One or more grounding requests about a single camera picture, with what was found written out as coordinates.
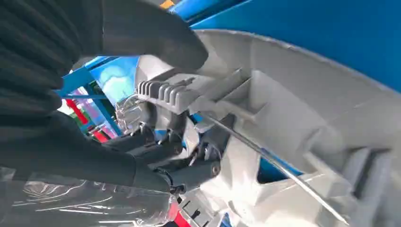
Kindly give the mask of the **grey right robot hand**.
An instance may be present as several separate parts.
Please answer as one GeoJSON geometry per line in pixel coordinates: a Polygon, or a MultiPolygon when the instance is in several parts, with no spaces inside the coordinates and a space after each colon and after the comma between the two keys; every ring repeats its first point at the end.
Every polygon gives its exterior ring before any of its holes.
{"type": "Polygon", "coordinates": [[[58,110],[56,91],[82,57],[144,54],[185,71],[208,58],[186,22],[142,0],[1,1],[0,165],[169,191],[163,177],[90,141],[58,110]]]}

